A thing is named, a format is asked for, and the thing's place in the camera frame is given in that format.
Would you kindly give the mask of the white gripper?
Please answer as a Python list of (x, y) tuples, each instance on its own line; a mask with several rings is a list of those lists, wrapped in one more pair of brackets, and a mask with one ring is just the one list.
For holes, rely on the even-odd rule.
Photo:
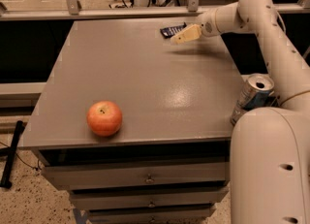
[(202, 34), (206, 37), (218, 36), (224, 32), (223, 29), (223, 10), (212, 8), (197, 16), (197, 24), (186, 26), (180, 32), (170, 38), (174, 45), (179, 45), (194, 41)]

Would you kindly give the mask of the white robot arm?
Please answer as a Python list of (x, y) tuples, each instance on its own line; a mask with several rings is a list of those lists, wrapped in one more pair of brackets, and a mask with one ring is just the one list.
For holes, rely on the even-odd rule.
[(172, 37), (250, 32), (279, 99), (244, 114), (231, 141), (231, 223), (310, 224), (310, 67), (279, 26), (272, 0), (210, 9)]

